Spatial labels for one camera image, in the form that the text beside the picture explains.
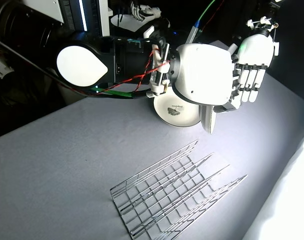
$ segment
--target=wire dish rack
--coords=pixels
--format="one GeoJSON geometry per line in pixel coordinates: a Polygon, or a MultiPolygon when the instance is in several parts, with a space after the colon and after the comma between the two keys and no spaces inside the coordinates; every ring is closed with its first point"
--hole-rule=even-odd
{"type": "Polygon", "coordinates": [[[214,190],[210,182],[227,167],[204,177],[199,170],[213,154],[193,162],[198,140],[111,189],[116,209],[131,239],[177,238],[247,176],[214,190]]]}

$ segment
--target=green wire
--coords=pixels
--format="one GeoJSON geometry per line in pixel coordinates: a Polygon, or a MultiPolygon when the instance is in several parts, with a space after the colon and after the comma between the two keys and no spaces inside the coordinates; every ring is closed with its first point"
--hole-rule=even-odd
{"type": "MultiPolygon", "coordinates": [[[[93,87],[93,88],[91,88],[91,90],[102,92],[102,91],[104,91],[105,89],[93,87]]],[[[132,93],[131,93],[131,92],[122,92],[122,91],[108,90],[108,91],[106,91],[105,93],[107,93],[107,94],[112,94],[112,95],[117,95],[117,96],[129,97],[129,98],[132,97],[132,93]]]]}
{"type": "Polygon", "coordinates": [[[206,13],[206,11],[210,8],[210,6],[215,2],[215,0],[213,0],[208,6],[207,8],[204,10],[204,12],[202,13],[202,15],[200,16],[200,18],[198,19],[199,21],[201,21],[202,17],[204,16],[204,14],[206,13]]]}

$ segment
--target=white panel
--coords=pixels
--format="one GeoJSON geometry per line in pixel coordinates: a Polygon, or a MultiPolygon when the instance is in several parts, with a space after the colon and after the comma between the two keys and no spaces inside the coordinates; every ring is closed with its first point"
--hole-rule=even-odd
{"type": "Polygon", "coordinates": [[[59,0],[23,0],[23,3],[51,18],[64,22],[59,0]]]}

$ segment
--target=white plate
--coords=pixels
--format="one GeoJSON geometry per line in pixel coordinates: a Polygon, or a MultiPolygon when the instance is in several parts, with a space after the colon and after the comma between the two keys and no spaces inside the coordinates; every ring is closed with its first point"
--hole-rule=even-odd
{"type": "Polygon", "coordinates": [[[179,98],[171,87],[166,94],[154,98],[156,113],[168,124],[176,127],[190,127],[200,122],[199,106],[179,98]]]}

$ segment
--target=dark background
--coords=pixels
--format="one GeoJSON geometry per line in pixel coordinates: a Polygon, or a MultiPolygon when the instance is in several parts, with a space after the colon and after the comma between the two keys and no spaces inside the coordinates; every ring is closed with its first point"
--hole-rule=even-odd
{"type": "MultiPolygon", "coordinates": [[[[251,17],[253,20],[258,19],[254,13],[261,6],[258,3],[263,1],[265,0],[216,0],[204,15],[200,29],[214,13],[215,16],[204,31],[197,35],[196,42],[220,40],[230,45],[233,35],[246,37],[245,23],[251,17]]],[[[139,2],[160,7],[162,16],[171,23],[166,38],[175,48],[185,43],[191,27],[211,1],[139,2]]],[[[110,6],[117,13],[117,8],[128,6],[128,1],[111,0],[110,6]]],[[[277,21],[279,28],[276,40],[280,42],[280,53],[272,62],[268,73],[304,99],[304,0],[283,0],[277,21]]],[[[0,79],[0,136],[65,106],[55,84],[45,94],[41,73],[20,59],[12,58],[8,61],[16,72],[0,79]]]]}

